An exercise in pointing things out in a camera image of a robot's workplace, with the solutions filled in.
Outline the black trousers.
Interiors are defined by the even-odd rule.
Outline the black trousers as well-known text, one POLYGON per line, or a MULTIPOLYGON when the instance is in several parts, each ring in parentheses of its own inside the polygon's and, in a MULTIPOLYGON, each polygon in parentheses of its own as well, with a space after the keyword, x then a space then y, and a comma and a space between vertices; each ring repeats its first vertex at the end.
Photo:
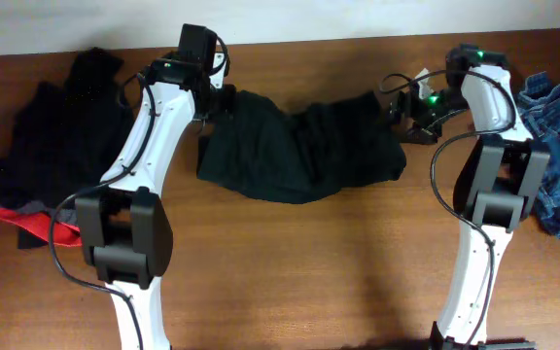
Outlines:
POLYGON ((304 204, 396 181, 406 167, 371 91, 290 115, 241 90, 213 125, 198 141, 197 178, 253 199, 304 204))

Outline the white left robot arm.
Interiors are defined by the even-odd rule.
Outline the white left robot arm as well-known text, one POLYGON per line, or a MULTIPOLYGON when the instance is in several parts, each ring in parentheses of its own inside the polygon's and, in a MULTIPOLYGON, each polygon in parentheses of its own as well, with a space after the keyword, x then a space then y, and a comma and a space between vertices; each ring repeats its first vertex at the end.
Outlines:
POLYGON ((176 51, 136 74, 138 114, 100 183, 75 199, 86 264, 111 295, 124 349, 168 349, 161 280, 173 231, 161 203, 164 180, 188 125, 228 108, 228 49, 218 34, 184 24, 176 51))

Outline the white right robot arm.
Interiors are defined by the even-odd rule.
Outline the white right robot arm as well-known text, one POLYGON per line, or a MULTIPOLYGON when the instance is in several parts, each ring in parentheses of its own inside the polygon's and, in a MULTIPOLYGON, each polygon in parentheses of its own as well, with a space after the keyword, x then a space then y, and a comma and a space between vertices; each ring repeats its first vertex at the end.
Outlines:
POLYGON ((430 349, 534 349, 524 338, 491 340, 487 314, 498 269, 514 231, 538 196, 550 152, 526 128, 510 89, 504 54, 462 44, 441 70, 447 87, 432 92, 423 71, 391 89, 387 123, 402 127, 407 143, 437 145, 436 153, 464 137, 438 141, 442 126, 469 112, 475 144, 444 208, 458 219, 460 241, 446 303, 432 325, 430 349))

